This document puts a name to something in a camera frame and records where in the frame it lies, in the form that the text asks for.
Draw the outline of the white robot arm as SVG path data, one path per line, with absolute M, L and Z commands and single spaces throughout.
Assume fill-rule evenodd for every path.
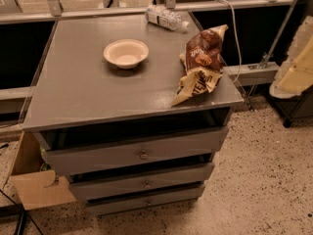
M 280 99 L 299 96 L 313 85 L 313 17 L 307 16 L 298 28 L 288 57 L 281 64 L 269 94 Z

